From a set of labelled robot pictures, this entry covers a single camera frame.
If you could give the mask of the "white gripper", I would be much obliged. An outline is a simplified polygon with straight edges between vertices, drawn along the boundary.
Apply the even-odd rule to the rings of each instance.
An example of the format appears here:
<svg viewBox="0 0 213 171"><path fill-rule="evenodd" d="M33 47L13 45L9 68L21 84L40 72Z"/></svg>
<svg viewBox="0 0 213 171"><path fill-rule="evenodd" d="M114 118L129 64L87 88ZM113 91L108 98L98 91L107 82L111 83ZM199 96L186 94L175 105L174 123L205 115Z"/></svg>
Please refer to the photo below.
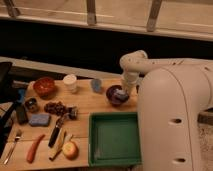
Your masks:
<svg viewBox="0 0 213 171"><path fill-rule="evenodd" d="M122 89L131 94L133 88L136 86L139 75L133 72L123 72L121 75Z"/></svg>

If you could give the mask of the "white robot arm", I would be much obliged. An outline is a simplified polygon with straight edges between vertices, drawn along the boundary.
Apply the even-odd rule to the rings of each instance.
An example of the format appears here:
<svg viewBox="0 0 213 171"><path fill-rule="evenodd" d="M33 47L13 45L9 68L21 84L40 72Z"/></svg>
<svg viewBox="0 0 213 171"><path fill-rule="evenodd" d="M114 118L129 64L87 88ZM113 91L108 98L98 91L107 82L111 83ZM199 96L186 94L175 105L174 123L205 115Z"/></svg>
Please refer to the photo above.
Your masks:
<svg viewBox="0 0 213 171"><path fill-rule="evenodd" d="M213 108L213 60L150 59L138 50L120 67L123 90L139 87L143 171L203 171L197 119Z"/></svg>

